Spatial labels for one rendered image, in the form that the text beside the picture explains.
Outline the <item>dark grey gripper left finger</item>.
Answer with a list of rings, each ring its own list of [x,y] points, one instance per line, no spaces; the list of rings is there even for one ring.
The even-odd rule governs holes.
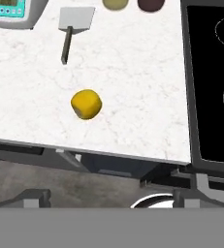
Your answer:
[[[14,198],[0,201],[3,208],[49,208],[50,189],[26,189]]]

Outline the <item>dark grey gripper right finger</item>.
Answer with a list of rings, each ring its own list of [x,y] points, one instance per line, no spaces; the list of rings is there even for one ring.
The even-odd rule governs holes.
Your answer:
[[[203,193],[191,190],[174,190],[176,208],[224,208],[224,202],[213,200]]]

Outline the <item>yellow lemon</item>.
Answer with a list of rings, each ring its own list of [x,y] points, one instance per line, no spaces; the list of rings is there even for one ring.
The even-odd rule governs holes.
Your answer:
[[[84,120],[95,117],[102,108],[101,98],[91,89],[83,89],[77,92],[70,103],[75,114]]]

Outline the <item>dark purple eggplant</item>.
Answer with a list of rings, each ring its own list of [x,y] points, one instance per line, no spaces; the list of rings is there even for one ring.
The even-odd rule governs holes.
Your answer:
[[[147,13],[154,13],[162,9],[165,0],[138,0],[139,8]]]

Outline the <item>white and black round thing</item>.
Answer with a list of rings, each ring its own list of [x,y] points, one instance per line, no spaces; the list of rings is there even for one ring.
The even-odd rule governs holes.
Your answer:
[[[131,204],[131,208],[155,208],[159,205],[160,208],[172,208],[174,196],[170,193],[157,193],[144,196]]]

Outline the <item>grey oven front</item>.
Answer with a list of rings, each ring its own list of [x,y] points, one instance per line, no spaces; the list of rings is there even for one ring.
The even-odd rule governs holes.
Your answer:
[[[158,163],[140,181],[142,186],[157,184],[169,186],[173,192],[198,191],[213,200],[224,202],[224,178],[220,175],[208,175],[178,165]]]

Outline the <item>dark grey cupboard front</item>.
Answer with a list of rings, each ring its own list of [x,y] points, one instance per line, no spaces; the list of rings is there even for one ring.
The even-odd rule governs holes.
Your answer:
[[[141,179],[158,163],[166,163],[182,167],[188,166],[188,162],[156,159],[149,160],[145,158],[77,152],[68,150],[67,148],[47,148],[42,146],[11,144],[5,142],[0,142],[0,161],[64,171],[77,171],[72,169],[70,165],[55,152],[56,149],[69,151],[87,168],[87,171],[78,172]]]

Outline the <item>white kitchen scale teal panel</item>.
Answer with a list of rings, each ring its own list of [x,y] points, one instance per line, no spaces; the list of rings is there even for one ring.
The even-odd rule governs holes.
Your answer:
[[[0,28],[33,29],[48,0],[0,0]]]

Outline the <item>olive green round vegetable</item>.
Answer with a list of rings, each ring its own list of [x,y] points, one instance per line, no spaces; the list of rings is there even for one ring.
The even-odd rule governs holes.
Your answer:
[[[102,2],[108,10],[120,11],[128,5],[129,0],[102,0]]]

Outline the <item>black hob with grey frame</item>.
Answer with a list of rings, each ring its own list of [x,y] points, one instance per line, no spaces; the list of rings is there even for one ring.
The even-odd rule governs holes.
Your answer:
[[[192,171],[224,177],[224,0],[180,0]]]

